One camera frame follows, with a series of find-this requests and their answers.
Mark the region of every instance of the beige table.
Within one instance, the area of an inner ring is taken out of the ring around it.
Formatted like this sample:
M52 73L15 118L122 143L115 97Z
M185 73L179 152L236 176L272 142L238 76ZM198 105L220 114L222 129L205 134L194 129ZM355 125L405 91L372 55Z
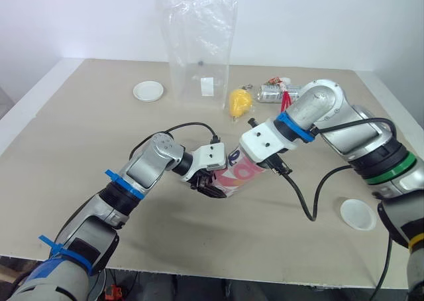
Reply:
M350 71L233 66L229 87L287 76L295 84L329 78L351 103L376 116L388 115ZM168 89L155 103L132 95L143 80ZM129 151L145 136L187 121L210 124L230 151L246 120L231 123L222 111L184 109L169 92L168 65L153 62L86 60L48 100L0 157L2 206L0 255L45 259L48 247L37 237L55 238L75 209L118 171ZM278 114L264 104L258 121ZM188 150L209 141L201 127L175 132ZM407 147L402 134L399 140ZM309 207L323 175L344 162L319 137L287 152ZM373 231L351 229L339 216L346 198L358 198L376 211L377 201L361 178L344 171L323 188L318 218L310 222L293 190L266 172L227 200L205 197L167 173L131 214L119 232L121 242L110 267L197 276L329 286L374 286L383 269L388 233L380 220ZM406 288L406 249L394 245L385 287Z

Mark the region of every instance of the white lid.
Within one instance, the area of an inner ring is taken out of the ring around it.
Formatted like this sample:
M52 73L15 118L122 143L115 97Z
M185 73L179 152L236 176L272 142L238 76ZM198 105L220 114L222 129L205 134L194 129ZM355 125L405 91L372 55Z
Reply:
M377 217L362 200L345 200L340 207L343 220L356 230L373 230Z
M143 81L135 85L132 90L134 96L144 102L153 102L159 100L164 93L162 84L156 81Z

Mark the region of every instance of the white label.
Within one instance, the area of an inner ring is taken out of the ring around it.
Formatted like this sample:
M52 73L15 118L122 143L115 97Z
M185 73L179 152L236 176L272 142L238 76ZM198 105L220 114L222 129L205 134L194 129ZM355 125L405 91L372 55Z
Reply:
M213 97L213 78L201 78L200 87L203 97Z

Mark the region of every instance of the blue cable tie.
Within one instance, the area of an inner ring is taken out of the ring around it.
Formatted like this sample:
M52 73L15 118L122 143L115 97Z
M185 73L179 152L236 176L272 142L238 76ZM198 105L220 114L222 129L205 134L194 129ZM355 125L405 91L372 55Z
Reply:
M83 256L81 256L80 254L78 254L76 252L64 249L63 244L55 243L44 235L41 235L38 238L42 242L44 242L45 244L49 245L52 248L52 250L51 250L52 257L49 258L49 259L52 259L57 255L65 255L65 256L69 256L71 258L74 258L76 261L80 262L81 264L83 264L87 268L88 274L91 276L92 266L91 266L91 263L86 258L84 258Z
M125 190L128 190L132 195L134 195L138 199L144 199L144 194L142 192L133 188L126 180L124 180L118 174L112 172L111 170L107 170L105 174L111 178L112 182L115 182L118 185L122 186Z
M312 142L315 139L313 135L310 135L310 132L304 131L299 125L294 123L286 112L281 112L280 115L277 116L277 120L284 122L292 131L297 133L304 142Z

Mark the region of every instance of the red object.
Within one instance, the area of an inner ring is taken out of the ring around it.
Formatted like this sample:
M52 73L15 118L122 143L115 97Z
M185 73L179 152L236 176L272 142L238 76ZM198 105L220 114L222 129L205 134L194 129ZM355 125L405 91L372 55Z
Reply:
M279 77L269 79L267 82L267 84L280 84L280 83L282 83L282 80Z
M121 287L112 284L105 289L105 300L124 301Z
M287 90L283 91L283 101L281 101L281 112L284 112L289 106L292 105L292 99Z

